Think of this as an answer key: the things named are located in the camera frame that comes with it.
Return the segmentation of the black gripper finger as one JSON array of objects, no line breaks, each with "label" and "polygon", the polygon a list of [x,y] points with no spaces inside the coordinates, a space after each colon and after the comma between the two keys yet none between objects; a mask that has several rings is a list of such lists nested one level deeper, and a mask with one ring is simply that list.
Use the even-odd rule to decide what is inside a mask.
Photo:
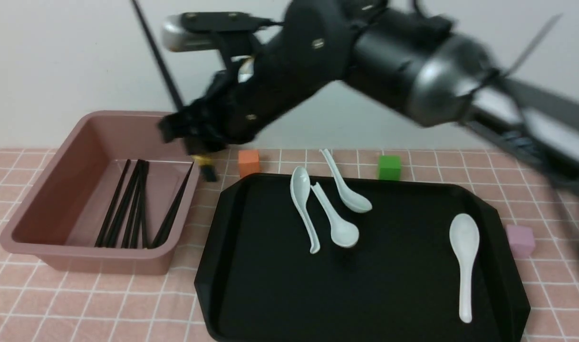
[{"label": "black gripper finger", "polygon": [[187,154],[218,153],[228,147],[228,143],[199,127],[192,126],[187,133]]}]

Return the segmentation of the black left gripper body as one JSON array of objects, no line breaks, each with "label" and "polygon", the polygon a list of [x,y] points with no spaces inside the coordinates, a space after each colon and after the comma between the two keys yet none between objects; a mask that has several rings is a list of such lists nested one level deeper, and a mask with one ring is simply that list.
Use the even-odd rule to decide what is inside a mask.
[{"label": "black left gripper body", "polygon": [[283,26],[255,54],[253,75],[195,100],[199,126],[228,144],[251,142],[281,115],[346,74],[357,0],[293,0]]}]

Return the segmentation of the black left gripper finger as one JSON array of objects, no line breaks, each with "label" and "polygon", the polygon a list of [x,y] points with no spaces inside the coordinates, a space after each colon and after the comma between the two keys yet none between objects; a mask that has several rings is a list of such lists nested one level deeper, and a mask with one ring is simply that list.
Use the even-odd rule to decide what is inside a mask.
[{"label": "black left gripper finger", "polygon": [[192,139],[200,137],[199,117],[189,111],[179,111],[164,115],[157,124],[164,143],[175,139]]}]

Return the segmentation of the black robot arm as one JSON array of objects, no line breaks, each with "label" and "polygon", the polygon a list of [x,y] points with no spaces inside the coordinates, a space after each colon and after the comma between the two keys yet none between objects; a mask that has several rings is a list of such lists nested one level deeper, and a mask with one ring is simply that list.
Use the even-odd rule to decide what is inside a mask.
[{"label": "black robot arm", "polygon": [[[482,43],[387,0],[292,0],[280,22],[242,12],[168,17],[170,51],[217,50],[225,69],[204,95],[183,104],[161,58],[176,106],[159,122],[166,143],[190,156],[253,141],[267,125],[322,87],[342,81],[422,127],[457,123],[535,169],[555,191],[579,198],[579,103],[511,74],[542,41],[541,29],[507,71]],[[579,231],[565,234],[579,253]]]}]

